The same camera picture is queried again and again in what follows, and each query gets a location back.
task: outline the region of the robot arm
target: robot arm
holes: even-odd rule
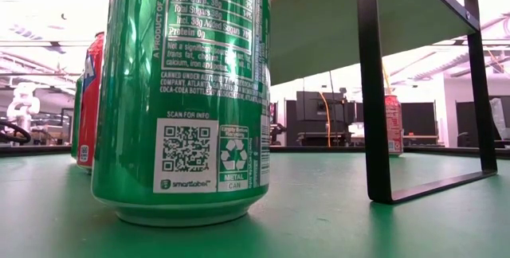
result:
[[[22,104],[19,100],[14,100],[9,104],[9,107],[7,107],[7,119],[9,121],[15,120],[19,115],[21,115],[21,110],[17,110],[16,107]]]
[[[30,106],[26,111],[31,115],[38,114],[41,110],[41,101],[36,97],[31,98],[31,100]]]

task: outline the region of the can bottom rim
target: can bottom rim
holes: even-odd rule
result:
[[[222,214],[212,217],[141,217],[117,211],[117,217],[135,225],[152,226],[152,227],[193,227],[214,225],[222,222],[232,221],[245,216],[248,213],[248,207],[237,209],[234,212]]]

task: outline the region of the red soda can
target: red soda can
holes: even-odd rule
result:
[[[96,147],[97,108],[100,94],[100,73],[103,63],[104,32],[96,34],[96,40],[88,47],[85,58],[83,87],[81,88],[80,132],[76,163],[92,170]]]
[[[388,132],[388,151],[391,156],[404,152],[404,130],[402,126],[402,107],[397,96],[386,95],[386,130]]]

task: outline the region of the ceiling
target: ceiling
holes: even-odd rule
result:
[[[507,76],[497,70],[510,69],[510,6],[504,4],[505,0],[479,1],[482,24],[493,23],[483,31],[486,62],[491,63],[489,73]],[[87,46],[97,32],[105,29],[108,0],[0,0],[0,13],[0,90],[21,81],[33,81],[58,91],[49,92],[48,101],[53,100],[52,94],[60,93],[54,99],[71,104],[72,101],[66,101],[66,94],[73,94],[77,73],[84,67]],[[51,46],[51,41],[60,46]],[[462,44],[463,41],[442,42],[388,56],[383,61],[396,86],[419,84],[439,72],[469,77],[466,71],[469,65],[463,61],[467,47]],[[19,76],[20,73],[59,76]],[[335,70],[332,74],[336,80],[334,85],[360,86],[358,65]],[[306,81],[320,81],[322,85],[329,81],[329,76],[318,74]]]

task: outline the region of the recycling symbol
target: recycling symbol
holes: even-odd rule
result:
[[[226,170],[242,170],[245,167],[248,154],[245,144],[240,139],[231,139],[222,150],[220,158]]]

